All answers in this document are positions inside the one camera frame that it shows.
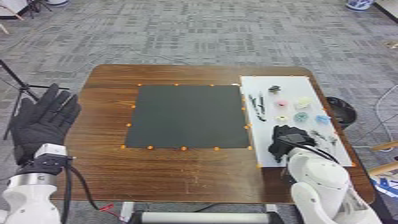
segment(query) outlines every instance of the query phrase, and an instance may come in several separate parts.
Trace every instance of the pink object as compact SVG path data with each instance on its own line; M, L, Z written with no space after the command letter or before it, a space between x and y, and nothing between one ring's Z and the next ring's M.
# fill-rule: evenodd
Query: pink object
M277 106L286 107L288 106L288 100L277 100Z

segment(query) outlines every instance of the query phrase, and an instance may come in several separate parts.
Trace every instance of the small toy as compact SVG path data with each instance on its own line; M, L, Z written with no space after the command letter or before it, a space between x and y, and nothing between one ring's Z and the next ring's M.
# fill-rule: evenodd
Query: small toy
M288 100L277 100L277 106L286 107L288 106Z
M280 116L277 116L277 121L288 121L288 116L284 116L284 115L280 115Z
M272 87L268 88L268 91L270 91L273 94L277 94L277 92L280 91L280 86L272 86Z
M321 124L328 124L330 123L330 117L327 115L316 115L314 120L321 123Z
M311 101L312 100L309 97L300 97L300 99L295 102L295 109L304 109L305 107L309 107Z
M307 113L305 112L298 112L295 114L295 121L296 122L305 122L307 121Z

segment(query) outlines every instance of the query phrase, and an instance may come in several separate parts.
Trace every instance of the gray carpet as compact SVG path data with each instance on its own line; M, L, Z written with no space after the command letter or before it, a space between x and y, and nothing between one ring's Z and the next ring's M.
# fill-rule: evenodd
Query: gray carpet
M353 12L337 0L74 0L53 12L42 10L35 19L25 18L2 21L10 35L0 33L0 58L32 84L57 82L78 92L99 64L296 65L312 71L325 95L357 108L359 120L346 129L353 145L389 141L378 128L355 142L378 124L373 106L398 84L398 51L382 44L398 38L398 26L375 8ZM3 72L0 77L9 81ZM0 132L14 98L16 90L0 82ZM382 119L396 114L396 99L398 92L382 102ZM394 138L396 121L387 122ZM10 141L0 146L3 177L14 171ZM357 153L371 168L392 161L398 150L382 153L357 148ZM398 202L384 199L396 213ZM197 205L151 204L147 208L186 211ZM291 207L279 209L295 223ZM216 210L261 212L263 205L213 207ZM71 223L115 220L76 202Z

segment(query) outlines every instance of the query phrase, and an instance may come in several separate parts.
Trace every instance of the white sheet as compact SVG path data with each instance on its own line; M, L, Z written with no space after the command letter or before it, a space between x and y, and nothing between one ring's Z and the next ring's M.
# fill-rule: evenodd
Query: white sheet
M268 92L268 88L277 85L280 86L280 92L277 94ZM254 98L257 98L259 93L263 93L264 99L264 118L266 122L261 122L256 116L256 111L252 107L252 103L248 100L248 94ZM304 129L309 133L309 136L314 138L318 142L318 147L323 149L332 156L336 157L339 164L343 166L352 166L350 156L344 150L344 146L341 143L339 136L334 134L334 126L332 123L321 124L316 122L316 115L327 115L323 111L323 106L320 103L320 99L316 96L316 92L309 83L309 78L304 76L241 76L241 94L245 96L245 107L248 113L248 122L252 124L250 132L252 132L252 144L257 155L257 164L261 167L282 167L286 166L286 156L280 163L275 162L273 156L268 152L268 146L272 144L272 131L275 125L289 125ZM300 97L311 98L311 105L304 109L295 108L295 101ZM280 108L275 105L277 100L288 101L288 106ZM298 112L307 112L309 119L304 123L295 122L293 116ZM277 116L288 116L288 121L277 121ZM327 140L323 140L318 136L312 135L312 131L316 131ZM337 139L336 145L332 145L328 137Z

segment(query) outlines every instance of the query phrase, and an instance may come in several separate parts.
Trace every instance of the black mat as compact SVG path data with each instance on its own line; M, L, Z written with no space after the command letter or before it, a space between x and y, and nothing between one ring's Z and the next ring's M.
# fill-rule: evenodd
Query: black mat
M238 86L142 86L126 147L245 148Z

